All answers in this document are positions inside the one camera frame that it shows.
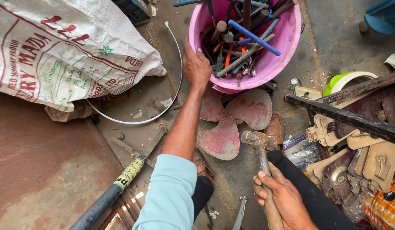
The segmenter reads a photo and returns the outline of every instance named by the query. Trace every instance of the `light blue sleeve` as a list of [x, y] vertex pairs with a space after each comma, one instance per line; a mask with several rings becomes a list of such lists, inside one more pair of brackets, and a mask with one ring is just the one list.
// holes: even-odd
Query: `light blue sleeve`
[[196, 165], [191, 161], [168, 154], [159, 155], [145, 205], [133, 229], [192, 229], [196, 171]]

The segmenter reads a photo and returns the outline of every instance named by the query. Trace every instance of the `pink fan blade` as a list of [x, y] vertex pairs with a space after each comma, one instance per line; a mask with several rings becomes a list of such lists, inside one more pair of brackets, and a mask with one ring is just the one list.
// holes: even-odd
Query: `pink fan blade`
[[219, 115], [226, 111], [222, 105], [222, 94], [213, 89], [211, 84], [208, 84], [200, 108], [200, 119], [211, 122], [219, 120]]
[[272, 117], [272, 100], [261, 90], [252, 90], [233, 99], [226, 106], [228, 113], [233, 115], [233, 120], [241, 119], [250, 128], [255, 130], [265, 129]]
[[199, 145], [210, 155], [221, 160], [231, 160], [237, 156], [240, 148], [239, 131], [236, 123], [219, 124], [199, 136]]

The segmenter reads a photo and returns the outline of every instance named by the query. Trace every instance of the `pink bucket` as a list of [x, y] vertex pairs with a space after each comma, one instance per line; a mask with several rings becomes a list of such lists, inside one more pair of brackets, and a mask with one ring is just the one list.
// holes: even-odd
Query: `pink bucket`
[[[270, 5], [273, 6], [277, 1], [271, 0]], [[212, 0], [216, 21], [225, 19], [225, 13], [229, 3], [227, 0]], [[260, 50], [260, 59], [255, 63], [257, 75], [254, 77], [244, 76], [241, 79], [240, 86], [237, 86], [237, 79], [235, 77], [217, 79], [213, 71], [210, 81], [213, 83], [214, 89], [223, 93], [236, 93], [245, 89], [252, 89], [270, 81], [283, 70], [293, 56], [298, 45], [298, 40], [300, 39], [300, 7], [295, 5], [283, 13], [280, 18], [280, 22], [272, 31], [276, 36], [269, 44], [280, 51], [281, 55], [276, 56], [266, 49]], [[203, 37], [200, 36], [200, 32], [211, 23], [212, 19], [206, 3], [198, 3], [195, 11], [193, 11], [189, 26], [189, 42], [195, 52], [202, 44]]]

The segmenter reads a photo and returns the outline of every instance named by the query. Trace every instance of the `brown shoe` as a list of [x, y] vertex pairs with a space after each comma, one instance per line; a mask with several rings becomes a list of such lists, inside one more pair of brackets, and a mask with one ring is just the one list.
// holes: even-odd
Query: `brown shoe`
[[272, 118], [270, 120], [269, 126], [263, 130], [267, 136], [273, 138], [278, 145], [281, 145], [280, 149], [282, 154], [284, 154], [283, 138], [284, 138], [284, 125], [281, 119], [280, 113], [273, 112]]
[[215, 190], [215, 181], [213, 172], [206, 166], [205, 161], [203, 160], [202, 154], [200, 153], [199, 149], [195, 149], [193, 152], [193, 160], [192, 162], [197, 167], [197, 176], [203, 175], [212, 182], [213, 184], [213, 191]]

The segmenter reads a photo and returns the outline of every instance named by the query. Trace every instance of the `green star logo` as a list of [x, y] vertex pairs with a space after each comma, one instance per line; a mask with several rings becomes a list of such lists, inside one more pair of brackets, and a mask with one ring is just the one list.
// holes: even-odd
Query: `green star logo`
[[101, 54], [101, 56], [102, 55], [105, 55], [105, 56], [108, 56], [108, 55], [112, 55], [112, 53], [111, 53], [111, 51], [112, 51], [112, 49], [110, 49], [110, 47], [107, 45], [107, 46], [104, 46], [103, 45], [103, 49], [99, 49], [99, 54]]

